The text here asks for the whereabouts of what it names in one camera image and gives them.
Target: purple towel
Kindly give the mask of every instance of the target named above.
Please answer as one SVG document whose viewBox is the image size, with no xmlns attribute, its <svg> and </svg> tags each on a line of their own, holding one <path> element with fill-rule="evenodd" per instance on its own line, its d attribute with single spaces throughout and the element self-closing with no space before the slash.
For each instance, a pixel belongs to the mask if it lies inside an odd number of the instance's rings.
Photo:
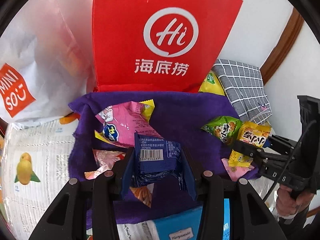
<svg viewBox="0 0 320 240">
<path fill-rule="evenodd" d="M 228 115 L 239 118 L 225 96 L 211 93 L 183 92 L 97 92 L 90 93 L 70 103 L 70 108 L 81 114 L 74 148 L 69 158 L 71 178 L 85 180 L 85 171 L 97 169 L 92 149 L 112 150 L 114 146 L 94 138 L 94 130 L 101 131 L 102 124 L 95 115 L 110 105 L 127 101 L 153 99 L 156 108 L 150 125 L 165 139 L 176 141 L 189 148 L 193 159 L 223 178 L 229 179 L 222 158 L 229 158 L 230 148 L 219 139 L 200 129 L 211 119 Z M 247 179 L 257 178 L 257 169 L 245 174 Z M 136 199 L 131 191 L 124 201 L 114 202 L 118 224 L 139 223 L 177 214 L 199 206 L 188 192 L 179 190 L 176 178 L 168 176 L 154 187 L 151 209 Z"/>
</svg>

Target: gray checkered bag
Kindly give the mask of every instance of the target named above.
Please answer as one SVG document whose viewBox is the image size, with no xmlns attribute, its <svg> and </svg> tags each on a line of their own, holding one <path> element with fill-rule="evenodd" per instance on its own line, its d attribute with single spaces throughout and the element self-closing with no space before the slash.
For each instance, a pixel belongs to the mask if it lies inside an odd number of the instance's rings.
<svg viewBox="0 0 320 240">
<path fill-rule="evenodd" d="M 212 70 L 220 79 L 241 121 L 261 124 L 272 115 L 258 67 L 217 59 Z"/>
</svg>

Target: silver bolt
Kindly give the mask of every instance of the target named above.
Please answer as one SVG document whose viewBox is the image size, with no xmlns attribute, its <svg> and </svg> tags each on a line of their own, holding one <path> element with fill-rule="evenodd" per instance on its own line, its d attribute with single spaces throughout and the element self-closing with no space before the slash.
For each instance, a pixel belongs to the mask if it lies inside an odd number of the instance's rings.
<svg viewBox="0 0 320 240">
<path fill-rule="evenodd" d="M 104 176 L 106 176 L 106 177 L 111 177 L 112 175 L 113 175 L 113 171 L 106 171 L 104 173 Z"/>
<path fill-rule="evenodd" d="M 245 178 L 241 178 L 241 179 L 239 179 L 239 183 L 242 185 L 247 185 L 248 181 Z"/>
<path fill-rule="evenodd" d="M 69 184 L 74 185 L 78 182 L 76 178 L 69 179 Z"/>
<path fill-rule="evenodd" d="M 211 177 L 213 175 L 212 171 L 204 171 L 203 175 L 206 177 Z"/>
</svg>

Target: pink snack package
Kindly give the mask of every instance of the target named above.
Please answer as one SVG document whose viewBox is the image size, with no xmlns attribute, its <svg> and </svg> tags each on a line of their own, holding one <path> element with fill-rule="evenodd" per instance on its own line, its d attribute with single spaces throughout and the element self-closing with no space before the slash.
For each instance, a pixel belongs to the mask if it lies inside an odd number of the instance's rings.
<svg viewBox="0 0 320 240">
<path fill-rule="evenodd" d="M 144 104 L 130 101 L 108 106 L 96 115 L 103 123 L 99 133 L 106 142 L 120 147 L 134 146 L 134 133 L 162 138 L 142 117 Z"/>
<path fill-rule="evenodd" d="M 93 150 L 93 155 L 100 166 L 96 171 L 89 171 L 84 173 L 86 179 L 95 179 L 101 173 L 111 170 L 116 161 L 123 160 L 125 153 L 117 151 L 103 151 Z"/>
<path fill-rule="evenodd" d="M 247 168 L 247 167 L 230 167 L 228 164 L 228 159 L 221 159 L 221 160 L 224 165 L 224 168 L 226 169 L 226 171 L 229 174 L 232 181 L 237 181 L 240 177 L 242 177 L 248 171 L 251 171 L 254 169 L 254 167 L 251 165 L 249 166 L 249 168 Z"/>
</svg>

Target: hand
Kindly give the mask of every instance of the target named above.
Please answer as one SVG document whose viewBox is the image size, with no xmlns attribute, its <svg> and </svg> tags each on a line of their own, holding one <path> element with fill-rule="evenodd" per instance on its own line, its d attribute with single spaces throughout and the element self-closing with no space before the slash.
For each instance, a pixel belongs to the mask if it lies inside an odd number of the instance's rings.
<svg viewBox="0 0 320 240">
<path fill-rule="evenodd" d="M 280 185 L 277 191 L 276 209 L 280 216 L 286 217 L 303 211 L 310 205 L 311 200 L 315 196 L 315 194 L 310 193 L 308 190 L 304 190 L 297 197 L 297 200 L 294 200 L 290 197 L 291 191 L 291 188 L 283 185 Z"/>
</svg>

